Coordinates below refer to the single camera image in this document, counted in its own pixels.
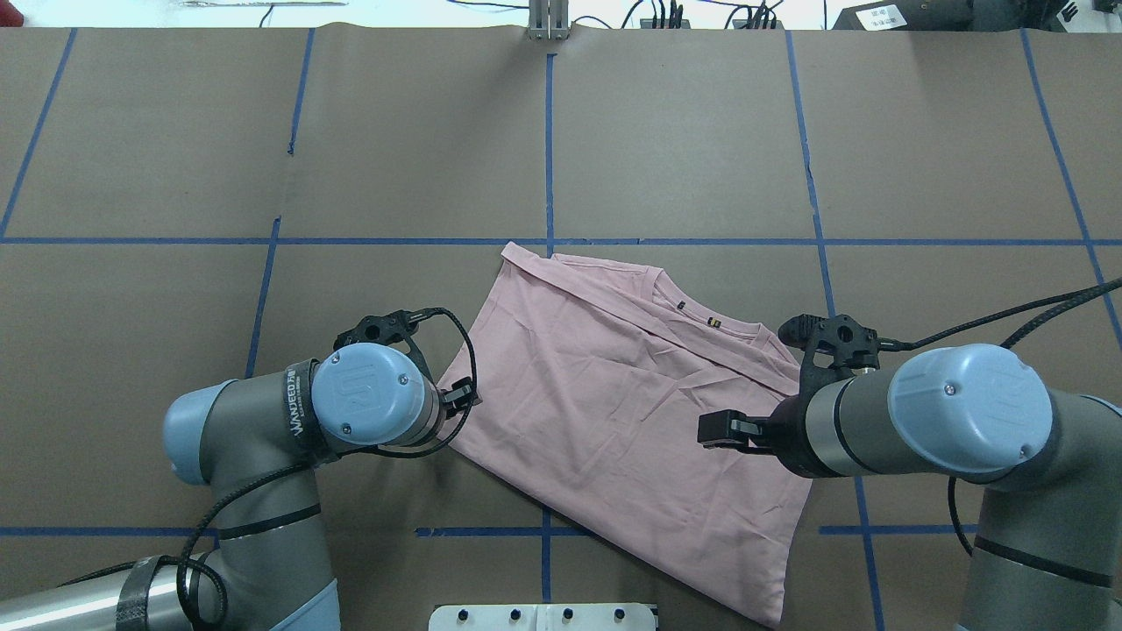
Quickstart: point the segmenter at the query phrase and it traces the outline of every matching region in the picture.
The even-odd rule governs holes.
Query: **metal bracket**
[[[569,0],[530,0],[531,39],[569,38]]]

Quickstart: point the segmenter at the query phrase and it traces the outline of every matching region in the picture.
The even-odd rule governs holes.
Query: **white label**
[[[865,30],[888,30],[908,26],[908,20],[904,19],[903,13],[895,4],[857,11],[857,19],[861,20],[861,26],[865,27]]]

